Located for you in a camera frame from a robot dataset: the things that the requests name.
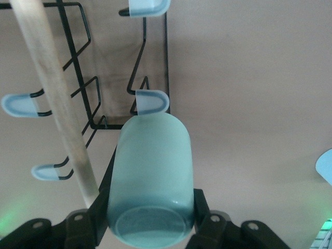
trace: light blue plastic cap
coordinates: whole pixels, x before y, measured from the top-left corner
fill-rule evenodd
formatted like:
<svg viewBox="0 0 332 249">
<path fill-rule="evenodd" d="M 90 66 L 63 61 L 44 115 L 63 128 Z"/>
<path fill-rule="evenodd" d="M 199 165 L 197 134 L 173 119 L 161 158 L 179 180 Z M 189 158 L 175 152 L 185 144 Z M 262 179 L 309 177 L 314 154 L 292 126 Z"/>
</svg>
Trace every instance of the light blue plastic cap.
<svg viewBox="0 0 332 249">
<path fill-rule="evenodd" d="M 37 165 L 31 169 L 31 174 L 42 181 L 59 181 L 59 170 L 54 164 Z"/>
<path fill-rule="evenodd" d="M 38 105 L 29 93 L 8 94 L 1 100 L 3 110 L 13 117 L 38 117 Z"/>
<path fill-rule="evenodd" d="M 138 115 L 163 113 L 170 106 L 167 94 L 160 90 L 136 90 Z"/>
<path fill-rule="evenodd" d="M 171 0 L 129 0 L 130 17 L 155 17 L 164 14 Z"/>
<path fill-rule="evenodd" d="M 332 185 L 332 149 L 322 154 L 316 162 L 316 170 Z"/>
</svg>

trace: white surface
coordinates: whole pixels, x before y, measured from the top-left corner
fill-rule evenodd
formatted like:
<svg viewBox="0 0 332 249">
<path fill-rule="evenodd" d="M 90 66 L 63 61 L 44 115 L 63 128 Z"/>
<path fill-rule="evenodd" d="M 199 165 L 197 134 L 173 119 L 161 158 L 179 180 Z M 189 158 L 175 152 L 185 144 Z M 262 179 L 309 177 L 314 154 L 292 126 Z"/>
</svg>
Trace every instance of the white surface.
<svg viewBox="0 0 332 249">
<path fill-rule="evenodd" d="M 123 116 L 133 101 L 126 86 L 142 24 L 118 16 L 127 2 L 81 3 L 93 39 L 81 55 L 84 77 L 100 79 L 101 113 Z M 315 171 L 317 158 L 332 148 L 331 12 L 331 1 L 310 0 L 172 1 L 168 12 L 171 112 L 191 135 L 195 187 L 204 190 L 211 209 L 228 213 L 236 225 L 260 220 L 295 249 L 309 248 L 332 217 L 332 187 Z M 48 13 L 64 62 L 68 57 L 57 11 Z M 76 11 L 70 16 L 80 23 Z M 74 35 L 82 44 L 79 27 Z M 138 86 L 147 73 L 151 88 L 160 89 L 160 27 L 159 19 L 148 22 Z M 5 34 L 0 38 L 0 97 L 39 90 L 10 11 L 0 15 L 0 32 Z M 73 69 L 68 70 L 74 90 Z M 82 101 L 79 96 L 74 101 L 83 127 Z M 0 126 L 0 217 L 10 221 L 7 229 L 35 217 L 56 224 L 84 207 L 74 178 L 40 182 L 29 173 L 33 165 L 66 156 L 52 117 L 23 122 L 1 110 Z M 117 137 L 117 131 L 98 131 L 88 149 L 98 183 Z M 100 248 L 110 245 L 129 248 L 108 231 Z"/>
</svg>

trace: wooden handle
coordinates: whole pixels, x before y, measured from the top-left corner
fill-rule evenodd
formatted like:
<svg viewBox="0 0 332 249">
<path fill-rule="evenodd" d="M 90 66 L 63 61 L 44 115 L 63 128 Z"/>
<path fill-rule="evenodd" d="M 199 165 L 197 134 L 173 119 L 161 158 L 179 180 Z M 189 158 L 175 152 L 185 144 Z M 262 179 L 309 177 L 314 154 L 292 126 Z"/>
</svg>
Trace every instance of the wooden handle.
<svg viewBox="0 0 332 249">
<path fill-rule="evenodd" d="M 87 207 L 99 191 L 40 0 L 10 0 Z"/>
</svg>

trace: cup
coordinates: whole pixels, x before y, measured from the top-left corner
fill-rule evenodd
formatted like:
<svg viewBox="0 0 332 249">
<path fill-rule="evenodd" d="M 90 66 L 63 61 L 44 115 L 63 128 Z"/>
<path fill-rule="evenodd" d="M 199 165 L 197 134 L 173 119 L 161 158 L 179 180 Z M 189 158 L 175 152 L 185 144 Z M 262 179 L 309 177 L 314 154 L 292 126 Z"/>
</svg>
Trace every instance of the cup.
<svg viewBox="0 0 332 249">
<path fill-rule="evenodd" d="M 167 113 L 132 117 L 116 149 L 107 219 L 114 235 L 137 248 L 183 240 L 194 222 L 190 137 Z"/>
</svg>

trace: wooden dowel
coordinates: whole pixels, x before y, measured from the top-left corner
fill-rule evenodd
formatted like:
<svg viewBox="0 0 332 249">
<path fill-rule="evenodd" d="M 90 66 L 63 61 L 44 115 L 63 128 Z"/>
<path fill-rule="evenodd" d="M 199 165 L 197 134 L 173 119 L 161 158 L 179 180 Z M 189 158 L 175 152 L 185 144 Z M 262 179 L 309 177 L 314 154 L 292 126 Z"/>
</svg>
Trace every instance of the wooden dowel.
<svg viewBox="0 0 332 249">
<path fill-rule="evenodd" d="M 41 0 L 10 0 L 10 3 L 73 165 L 85 204 L 90 207 L 99 194 L 98 187 L 43 4 Z"/>
</svg>

